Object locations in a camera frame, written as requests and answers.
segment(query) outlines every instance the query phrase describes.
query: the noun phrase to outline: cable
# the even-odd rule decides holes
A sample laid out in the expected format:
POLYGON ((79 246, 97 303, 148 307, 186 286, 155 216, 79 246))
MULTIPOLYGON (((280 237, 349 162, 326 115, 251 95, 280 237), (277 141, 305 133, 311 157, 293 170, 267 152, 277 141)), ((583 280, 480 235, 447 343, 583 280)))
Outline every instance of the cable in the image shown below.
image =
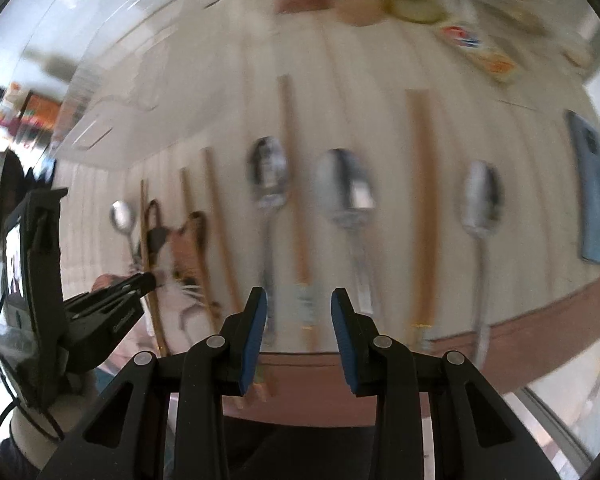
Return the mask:
POLYGON ((11 401, 16 403, 16 407, 18 408, 19 412, 22 414, 22 416, 24 418, 27 419, 27 422, 30 425, 32 425, 38 433, 43 435, 45 438, 47 438, 51 442, 55 442, 56 444, 59 444, 60 442, 62 442, 62 440, 64 440, 64 432, 62 431, 62 428, 60 428, 60 425, 58 424, 58 422, 53 418, 51 413, 49 413, 47 410, 40 410, 42 415, 48 421, 48 423, 51 424, 51 426, 54 428, 54 431, 56 432, 57 436, 51 435, 47 430, 42 428, 35 420, 33 420, 32 416, 29 414, 29 412, 22 407, 22 403, 20 402, 20 399, 18 397, 16 397, 16 395, 11 390, 9 383, 7 382, 7 377, 5 377, 4 372, 2 371, 1 364, 0 364, 0 380, 2 381, 2 385, 4 386, 4 389, 7 390, 7 393, 11 397, 11 401))
POLYGON ((19 403, 20 403, 20 399, 13 399, 7 405, 7 407, 4 410, 2 410, 2 413, 0 414, 0 426, 4 422, 4 419, 7 418, 7 415, 9 415, 19 403))
POLYGON ((4 300, 6 299, 6 293, 2 293, 2 297, 0 298, 0 314, 2 314, 2 308, 4 307, 4 300))

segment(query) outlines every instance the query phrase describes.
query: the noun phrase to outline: chopstick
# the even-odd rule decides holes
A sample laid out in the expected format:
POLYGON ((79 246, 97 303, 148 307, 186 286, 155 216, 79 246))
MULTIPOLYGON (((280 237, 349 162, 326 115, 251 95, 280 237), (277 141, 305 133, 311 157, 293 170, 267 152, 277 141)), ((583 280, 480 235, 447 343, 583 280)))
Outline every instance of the chopstick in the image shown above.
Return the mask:
MULTIPOLYGON (((142 179, 140 181, 140 255, 142 257, 142 270, 144 270, 144 272, 151 272, 151 265, 149 263, 149 248, 146 244, 146 219, 144 217, 144 213, 146 212, 146 204, 147 184, 145 180, 142 179)), ((164 336, 162 319, 160 318, 160 309, 158 308, 158 294, 155 290, 152 290, 146 295, 146 302, 149 307, 151 323, 154 326, 155 341, 158 345, 158 354, 160 354, 160 357, 166 357, 170 355, 170 352, 167 345, 167 339, 164 336)))
POLYGON ((298 302, 303 310, 304 322, 302 331, 307 348, 315 352, 317 348, 317 325, 315 322, 315 305, 311 291, 311 268, 309 265, 309 237, 302 206, 302 193, 298 183, 298 143, 296 112, 293 103, 291 77, 283 75, 278 78, 278 89, 282 104, 283 127, 285 135, 286 160, 289 168, 289 188, 287 200, 293 214, 294 249, 296 253, 296 287, 298 302))
POLYGON ((198 250, 196 224, 193 221, 193 218, 191 218, 191 215, 194 212, 194 202, 193 196, 190 192, 191 188, 189 186, 189 175, 187 174, 186 168, 180 168, 180 187, 182 189, 182 203, 185 209, 186 230, 189 232, 189 242, 191 243, 191 247, 193 249, 193 259, 195 264, 194 272, 199 281, 198 285, 200 286, 200 290, 202 292, 205 310, 210 317, 214 329, 216 332, 218 332, 221 323, 219 316, 216 315, 212 308, 211 283, 209 281, 209 274, 203 255, 200 254, 200 251, 198 250))
POLYGON ((240 301, 240 294, 238 293, 238 280, 235 277, 234 263, 229 248, 229 238, 226 233, 226 222, 224 221, 224 212, 222 211, 222 203, 220 202, 216 162, 211 147, 204 148, 202 151, 205 157, 206 185, 211 197, 211 221, 214 228, 213 231, 218 234, 222 270, 224 271, 224 280, 229 289, 231 308, 237 313, 242 311, 242 302, 240 301))
POLYGON ((414 211, 413 309, 407 341, 423 350, 426 331, 433 326, 436 319, 440 222, 438 164, 430 92, 408 89, 406 105, 413 125, 411 168, 414 211))

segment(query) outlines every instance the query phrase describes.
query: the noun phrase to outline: table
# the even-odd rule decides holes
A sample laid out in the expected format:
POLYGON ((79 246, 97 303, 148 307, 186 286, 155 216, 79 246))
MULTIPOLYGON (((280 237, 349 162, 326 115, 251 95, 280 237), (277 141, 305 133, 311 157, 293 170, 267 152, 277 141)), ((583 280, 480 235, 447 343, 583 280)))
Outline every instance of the table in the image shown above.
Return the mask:
MULTIPOLYGON (((148 91, 143 77, 153 68, 155 107, 128 115, 132 122, 125 142, 130 150, 145 142, 160 144, 160 139, 168 145, 119 171, 59 161, 56 186, 70 189, 60 233, 66 297, 90 288, 100 274, 126 271, 126 241, 110 227, 108 208, 115 200, 137 207, 142 178, 170 226, 184 221, 181 167, 192 176, 196 207, 208 210, 201 150, 211 146, 240 295, 246 300, 259 284, 261 259, 246 155, 257 138, 282 135, 277 78, 284 74, 292 81, 298 114, 298 182, 306 197, 318 352, 336 351, 332 290, 347 287, 356 303, 344 232, 320 214, 313 200, 315 163, 330 148, 353 150, 372 176, 378 208, 365 237, 381 291, 379 324, 393 338, 408 337, 416 214, 414 133, 405 106, 409 89, 428 89, 433 102, 439 185, 436 321, 429 332, 434 342, 472 327, 477 257, 459 221, 459 200, 473 159, 498 168, 505 193, 502 224, 489 240, 490 323, 537 311, 600 278, 600 266, 578 257, 578 181, 564 110, 600 125, 582 80, 557 51, 499 28, 497 34, 523 65, 514 83, 501 86, 423 25, 387 18, 354 28, 338 22, 332 10, 276 15, 272 0, 219 0, 207 8, 201 0, 175 0, 171 5, 170 22, 162 14, 143 23, 151 27, 152 19, 162 20, 165 33, 113 66, 90 105, 107 100, 137 105, 138 85, 148 91), (158 72, 156 62, 161 63, 158 72)), ((115 150, 109 155, 123 156, 115 150)), ((296 308, 291 229, 290 209, 282 208, 274 228, 278 338, 266 349, 273 356, 307 352, 296 308)), ((208 267, 214 296, 228 306, 213 235, 208 267)), ((165 309, 170 346, 183 351, 187 339, 178 335, 174 320, 165 309)), ((192 330, 204 335, 207 329, 192 330)))

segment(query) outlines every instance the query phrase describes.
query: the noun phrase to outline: spoon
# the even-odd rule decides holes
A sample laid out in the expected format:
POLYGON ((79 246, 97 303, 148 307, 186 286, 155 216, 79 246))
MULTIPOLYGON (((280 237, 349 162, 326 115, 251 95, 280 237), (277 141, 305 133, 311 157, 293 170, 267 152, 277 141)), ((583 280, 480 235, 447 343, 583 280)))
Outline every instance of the spoon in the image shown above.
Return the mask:
POLYGON ((258 139, 249 154, 248 171, 254 200, 262 211, 262 286, 267 294, 267 321, 263 338, 266 344, 272 344, 276 333, 276 307, 271 229, 275 213, 286 203, 288 184, 286 156, 280 141, 271 136, 258 139))
POLYGON ((125 235, 126 241, 129 244, 129 251, 131 252, 131 260, 135 264, 136 256, 134 254, 131 233, 136 225, 136 212, 127 202, 116 200, 109 208, 109 221, 117 232, 125 235))
POLYGON ((481 369, 487 357, 491 327, 487 322, 487 242, 498 227, 502 209, 502 186, 490 164, 474 160, 464 181, 462 227, 477 243, 478 274, 474 288, 474 332, 477 342, 472 361, 481 369))
POLYGON ((372 284, 360 235, 376 207, 366 171, 353 153, 336 148, 320 157, 315 182, 318 206, 347 233, 358 289, 358 309, 361 314, 373 316, 372 284))

